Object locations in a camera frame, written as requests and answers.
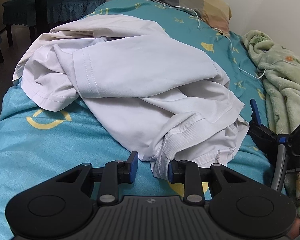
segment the blue bedding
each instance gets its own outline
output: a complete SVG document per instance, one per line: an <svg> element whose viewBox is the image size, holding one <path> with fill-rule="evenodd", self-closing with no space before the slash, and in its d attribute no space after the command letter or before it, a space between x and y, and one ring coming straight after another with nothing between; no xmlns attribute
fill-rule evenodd
<svg viewBox="0 0 300 240"><path fill-rule="evenodd" d="M250 121L250 99L255 98L263 124L267 124L262 82L238 68L255 74L241 38L231 33L229 40L213 29L198 29L190 14L174 8L164 9L160 3L146 0L112 0L99 6L96 14L125 14L158 22L167 34L183 43L205 51L231 79L230 90L246 104L242 117ZM208 26L201 22L201 27ZM81 99L60 112L43 111L34 104L17 82L3 99L0 117L0 240L12 233L5 220L4 209L15 194L66 171L80 163L94 167L116 159L127 159L129 152L119 145L101 126ZM272 168L250 136L228 164L256 181L269 184ZM210 198L207 185L203 185ZM120 185L121 195L176 195L182 185L171 186L155 179L149 163L139 162L134 185Z"/></svg>

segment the crumpled white clothing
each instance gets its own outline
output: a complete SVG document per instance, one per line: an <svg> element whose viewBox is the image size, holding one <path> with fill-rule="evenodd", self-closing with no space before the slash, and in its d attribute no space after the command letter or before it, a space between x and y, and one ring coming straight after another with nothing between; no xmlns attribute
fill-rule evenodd
<svg viewBox="0 0 300 240"><path fill-rule="evenodd" d="M60 111L82 97L163 179L173 158L226 165L249 129L218 64L156 22L131 16L87 17L42 34L17 65L14 79L21 76L22 89L43 109Z"/></svg>

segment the floor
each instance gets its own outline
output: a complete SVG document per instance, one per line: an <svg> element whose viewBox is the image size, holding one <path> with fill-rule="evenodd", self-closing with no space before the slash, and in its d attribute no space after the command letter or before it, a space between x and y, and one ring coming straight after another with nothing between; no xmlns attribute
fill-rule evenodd
<svg viewBox="0 0 300 240"><path fill-rule="evenodd" d="M4 32L1 34L2 43L0 44L0 48L4 62L0 63L0 113L3 96L13 85L12 76L16 64L31 45L29 28L13 25L11 30L13 38L13 46L11 47L8 46L7 33Z"/></svg>

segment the bed sheet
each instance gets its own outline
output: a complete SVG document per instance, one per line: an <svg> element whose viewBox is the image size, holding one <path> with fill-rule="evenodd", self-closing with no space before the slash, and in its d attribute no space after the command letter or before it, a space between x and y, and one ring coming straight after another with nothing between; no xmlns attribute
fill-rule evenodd
<svg viewBox="0 0 300 240"><path fill-rule="evenodd" d="M255 98L262 122L267 124L261 81L238 69L256 72L236 34L231 33L232 54L225 36L212 29L197 29L196 18L186 12L163 9L160 3L146 0L112 0L87 17L95 14L126 14L154 20L170 37L205 51L227 72L231 91L247 105L242 117L251 120L249 101ZM201 22L201 27L208 26ZM0 117L0 240L12 237L4 209L15 194L80 163L90 162L99 167L128 156L129 152L109 135L81 99L60 112L44 111L17 82L4 97ZM269 162L250 136L228 166L264 184L272 178ZM120 185L119 190L121 195L175 195L183 191L182 185L172 187L174 190L166 181L153 178L150 164L139 161L134 185ZM206 198L211 198L207 185L203 187Z"/></svg>

